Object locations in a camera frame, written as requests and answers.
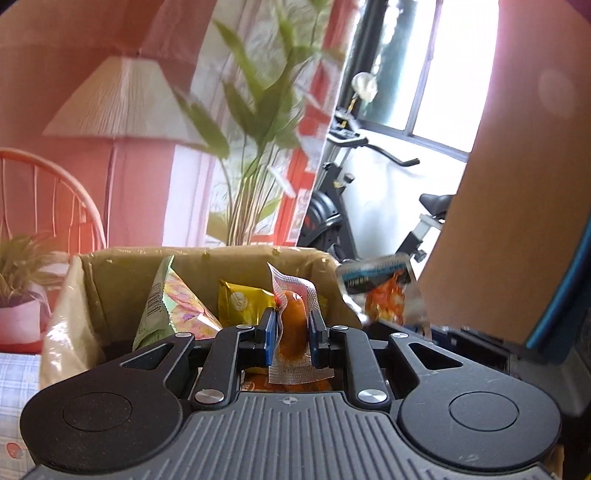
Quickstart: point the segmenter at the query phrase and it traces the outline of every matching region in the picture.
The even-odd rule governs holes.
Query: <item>food package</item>
[[[197,340],[214,338],[222,329],[217,318],[172,269],[174,256],[160,263],[134,339],[134,350],[176,332],[191,332]]]
[[[346,262],[336,274],[345,303],[362,324],[382,319],[426,332],[427,313],[407,254]]]
[[[312,393],[333,391],[328,380],[319,380],[297,385],[278,385],[269,383],[266,375],[249,374],[245,375],[240,390],[245,392],[291,392],[291,393]]]
[[[275,308],[275,296],[263,288],[245,287],[220,280],[217,312],[224,327],[258,325],[267,307]]]
[[[269,382],[293,385],[331,378],[334,376],[331,368],[316,369],[310,359],[307,319],[311,310],[319,308],[314,284],[303,278],[284,275],[271,264],[269,269],[280,313]]]
[[[329,317],[329,301],[322,295],[318,295],[318,303],[320,304],[322,318],[327,319]]]

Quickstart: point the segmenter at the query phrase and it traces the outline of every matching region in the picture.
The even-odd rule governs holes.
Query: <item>plastic wrapper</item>
[[[362,324],[381,319],[427,333],[427,313],[408,255],[346,262],[336,272],[343,299]]]
[[[191,332],[200,340],[214,338],[222,329],[217,318],[173,270],[173,259],[170,255],[160,263],[139,321],[134,350],[177,332]]]
[[[328,380],[318,380],[317,382],[298,385],[279,385],[269,383],[269,379],[266,375],[247,373],[240,385],[240,390],[245,392],[311,393],[329,392],[333,391],[333,388]]]
[[[277,309],[279,310],[279,319],[277,325],[277,347],[273,362],[269,367],[269,383],[272,384],[304,384],[325,380],[334,376],[331,368],[316,369],[312,366],[310,359],[310,347],[306,345],[303,354],[296,359],[286,359],[281,354],[281,339],[284,333],[282,314],[287,307],[286,293],[292,292],[299,295],[304,302],[306,317],[311,310],[319,309],[318,296],[314,284],[303,278],[284,275],[275,267],[269,264],[271,270],[273,293],[277,298]]]
[[[258,325],[267,307],[275,308],[275,296],[263,288],[246,287],[220,280],[217,315],[224,327]]]

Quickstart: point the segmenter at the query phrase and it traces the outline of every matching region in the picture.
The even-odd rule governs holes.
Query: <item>plaid fabric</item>
[[[39,388],[39,355],[0,353],[0,480],[18,480],[34,464],[18,422]]]

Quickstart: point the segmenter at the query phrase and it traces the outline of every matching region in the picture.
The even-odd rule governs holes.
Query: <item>yellow snack package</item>
[[[329,317],[329,301],[322,295],[318,295],[318,304],[320,305],[322,318],[327,319]]]
[[[224,327],[258,325],[267,307],[275,308],[275,296],[262,288],[235,285],[220,280],[217,312]]]

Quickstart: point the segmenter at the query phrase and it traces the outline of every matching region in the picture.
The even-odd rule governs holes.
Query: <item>white lampshade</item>
[[[44,135],[199,142],[155,60],[107,58],[64,103]]]

